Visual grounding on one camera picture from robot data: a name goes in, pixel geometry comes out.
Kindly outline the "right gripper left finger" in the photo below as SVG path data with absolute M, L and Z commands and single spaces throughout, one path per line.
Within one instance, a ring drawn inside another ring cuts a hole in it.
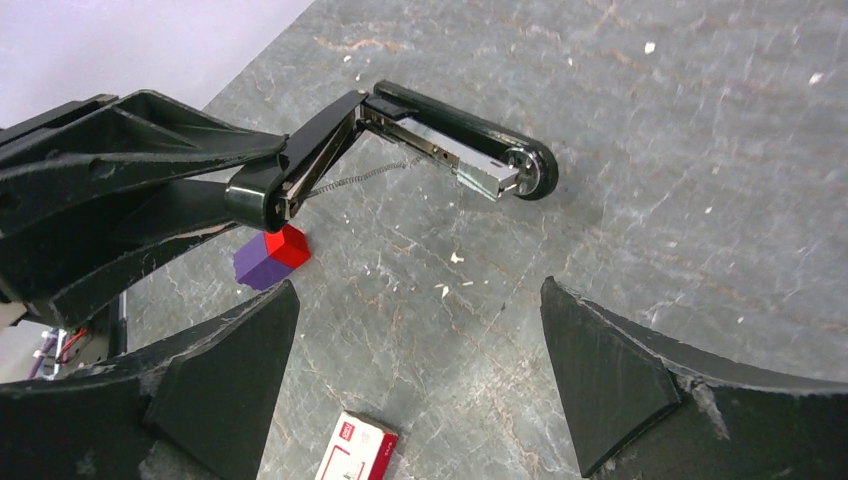
M 253 479 L 295 338 L 284 281 L 53 380 L 1 388 L 5 479 Z

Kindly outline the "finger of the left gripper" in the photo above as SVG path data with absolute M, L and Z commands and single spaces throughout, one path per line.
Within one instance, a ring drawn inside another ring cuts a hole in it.
M 71 101 L 1 132 L 1 223 L 30 226 L 110 194 L 275 158 L 284 135 L 152 90 Z
M 74 328 L 169 261 L 230 229 L 225 185 L 177 180 L 110 194 L 1 241 L 1 301 Z

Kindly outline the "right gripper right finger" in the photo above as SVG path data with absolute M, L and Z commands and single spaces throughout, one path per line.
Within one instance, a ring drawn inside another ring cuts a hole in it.
M 846 477 L 845 383 L 700 350 L 553 278 L 540 313 L 582 477 Z

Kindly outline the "black stapler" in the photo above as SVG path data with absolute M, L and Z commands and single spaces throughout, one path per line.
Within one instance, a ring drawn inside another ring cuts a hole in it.
M 343 95 L 241 168 L 227 184 L 229 214 L 242 225 L 281 230 L 364 132 L 410 149 L 492 201 L 505 194 L 540 200 L 559 181 L 558 162 L 541 141 L 382 80 L 371 92 Z

